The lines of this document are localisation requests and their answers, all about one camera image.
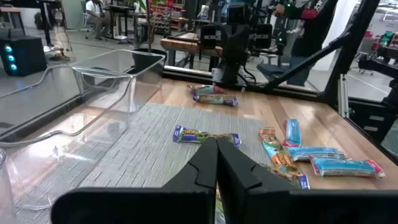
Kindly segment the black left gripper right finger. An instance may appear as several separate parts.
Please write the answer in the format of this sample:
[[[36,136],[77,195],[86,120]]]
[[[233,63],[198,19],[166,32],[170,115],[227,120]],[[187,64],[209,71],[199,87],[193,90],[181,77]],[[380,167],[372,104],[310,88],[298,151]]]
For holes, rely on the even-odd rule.
[[[398,190],[302,190],[219,140],[226,224],[398,224]]]

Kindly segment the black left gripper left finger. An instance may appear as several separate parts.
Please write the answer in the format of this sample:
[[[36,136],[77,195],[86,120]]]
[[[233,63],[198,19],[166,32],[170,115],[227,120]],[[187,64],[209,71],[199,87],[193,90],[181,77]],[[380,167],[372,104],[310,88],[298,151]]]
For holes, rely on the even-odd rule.
[[[218,145],[207,139],[162,187],[83,187],[56,199],[52,224],[213,224]]]

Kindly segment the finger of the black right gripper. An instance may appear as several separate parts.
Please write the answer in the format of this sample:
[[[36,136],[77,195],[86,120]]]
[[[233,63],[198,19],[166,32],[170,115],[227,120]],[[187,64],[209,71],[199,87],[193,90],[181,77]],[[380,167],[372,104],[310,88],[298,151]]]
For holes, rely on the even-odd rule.
[[[215,49],[221,42],[221,26],[205,25],[200,30],[200,47],[202,49]]]
[[[272,42],[272,24],[257,24],[249,31],[250,49],[268,49]]]

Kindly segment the blue granola bar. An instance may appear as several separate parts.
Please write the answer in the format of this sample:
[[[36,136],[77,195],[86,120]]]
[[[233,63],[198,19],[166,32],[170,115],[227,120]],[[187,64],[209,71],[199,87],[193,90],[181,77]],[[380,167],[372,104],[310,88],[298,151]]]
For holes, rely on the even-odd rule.
[[[310,156],[314,173],[320,176],[358,176],[382,179],[383,169],[372,160],[354,161]]]
[[[286,147],[300,147],[302,137],[300,132],[300,123],[297,119],[286,119],[284,121],[285,139],[283,145]]]
[[[333,147],[288,147],[293,161],[309,161],[313,158],[346,159],[346,155]]]

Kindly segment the red wrapped granola bar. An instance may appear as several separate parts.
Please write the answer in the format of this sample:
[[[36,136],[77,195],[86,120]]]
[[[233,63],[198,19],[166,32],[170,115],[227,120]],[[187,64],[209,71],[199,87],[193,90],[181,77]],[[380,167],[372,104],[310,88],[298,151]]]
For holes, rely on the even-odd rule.
[[[187,88],[192,93],[198,94],[222,94],[224,89],[213,85],[187,85]]]

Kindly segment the orange wrapped granola bar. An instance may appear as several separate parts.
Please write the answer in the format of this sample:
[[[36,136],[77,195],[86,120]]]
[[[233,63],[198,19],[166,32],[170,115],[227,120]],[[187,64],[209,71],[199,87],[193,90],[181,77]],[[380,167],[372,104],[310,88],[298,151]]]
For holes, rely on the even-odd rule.
[[[259,137],[265,152],[274,165],[274,168],[271,168],[272,173],[292,182],[304,176],[292,160],[290,154],[278,140],[274,128],[261,128],[259,130]]]

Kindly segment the wooden workbench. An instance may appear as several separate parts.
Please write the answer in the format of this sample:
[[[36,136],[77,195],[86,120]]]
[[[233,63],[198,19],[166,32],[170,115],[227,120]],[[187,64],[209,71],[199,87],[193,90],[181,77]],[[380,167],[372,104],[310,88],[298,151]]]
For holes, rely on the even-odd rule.
[[[160,40],[160,46],[167,52],[167,65],[190,70],[212,71],[219,66],[223,49],[203,49],[193,33],[168,36]]]

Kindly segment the person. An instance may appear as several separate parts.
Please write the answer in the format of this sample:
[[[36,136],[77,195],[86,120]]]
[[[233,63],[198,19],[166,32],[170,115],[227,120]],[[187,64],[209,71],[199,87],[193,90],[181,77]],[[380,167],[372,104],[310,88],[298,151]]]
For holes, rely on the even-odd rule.
[[[88,0],[85,4],[87,23],[94,25],[95,40],[109,38],[110,18],[101,0]]]
[[[290,68],[296,67],[322,49],[337,2],[338,0],[308,0],[300,7],[289,2],[278,3],[274,7],[275,16],[303,22],[291,49]]]

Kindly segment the red parts shelf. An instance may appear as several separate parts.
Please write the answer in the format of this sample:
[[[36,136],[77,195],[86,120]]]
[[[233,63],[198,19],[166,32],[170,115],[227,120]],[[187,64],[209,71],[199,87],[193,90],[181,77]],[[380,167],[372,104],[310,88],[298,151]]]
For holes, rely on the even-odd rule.
[[[150,6],[152,33],[170,35],[181,31],[184,21],[183,7],[180,4],[158,3]]]

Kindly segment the grey woven placemat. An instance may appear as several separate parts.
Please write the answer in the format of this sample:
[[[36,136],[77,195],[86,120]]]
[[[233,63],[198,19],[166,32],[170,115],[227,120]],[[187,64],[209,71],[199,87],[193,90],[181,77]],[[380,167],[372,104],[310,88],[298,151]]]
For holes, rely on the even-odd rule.
[[[129,119],[102,118],[79,136],[55,136],[21,149],[8,163],[17,224],[50,224],[50,204],[77,187],[159,187],[194,155],[198,145],[173,142],[178,125],[213,134],[236,133],[241,150],[270,164],[258,130],[265,122],[149,103]]]

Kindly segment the green potted plant black pot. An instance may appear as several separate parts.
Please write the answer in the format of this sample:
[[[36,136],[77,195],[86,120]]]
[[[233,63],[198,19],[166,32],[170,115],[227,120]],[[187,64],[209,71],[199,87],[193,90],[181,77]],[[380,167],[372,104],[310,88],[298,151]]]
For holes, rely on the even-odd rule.
[[[165,62],[167,60],[167,52],[164,50],[154,49],[152,43],[154,41],[154,21],[153,16],[150,11],[149,0],[129,0],[129,3],[137,3],[138,11],[144,10],[147,21],[147,47],[139,48],[135,47],[133,49],[132,57],[134,59],[135,71],[141,72],[154,65],[156,62],[160,62],[161,69],[164,69]]]

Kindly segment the black computer tower cyan lights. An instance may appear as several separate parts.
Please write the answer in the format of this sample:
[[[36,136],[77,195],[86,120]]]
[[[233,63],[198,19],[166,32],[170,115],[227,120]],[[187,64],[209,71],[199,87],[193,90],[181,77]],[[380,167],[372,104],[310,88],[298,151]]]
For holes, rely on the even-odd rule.
[[[0,57],[5,72],[26,77],[47,68],[42,39],[31,36],[0,38]]]

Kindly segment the black aluminium rig frame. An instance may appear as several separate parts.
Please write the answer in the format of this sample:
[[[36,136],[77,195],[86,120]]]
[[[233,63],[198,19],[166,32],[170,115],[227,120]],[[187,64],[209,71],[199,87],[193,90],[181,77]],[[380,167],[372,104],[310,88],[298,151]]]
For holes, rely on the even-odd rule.
[[[379,2],[380,0],[362,0],[351,26],[327,47],[283,73],[279,78],[265,84],[248,83],[244,87],[250,92],[315,101],[337,109],[349,124],[398,166],[398,152],[394,153],[382,146],[386,134],[398,119],[398,68],[382,65],[380,69],[380,73],[392,78],[392,90],[382,101],[350,97],[345,83],[350,64],[359,49],[359,41],[364,37],[366,27],[371,21],[371,16],[376,12]],[[315,93],[310,90],[281,86],[282,82],[296,75],[307,65],[315,63],[334,50],[340,50],[340,54],[323,91]]]

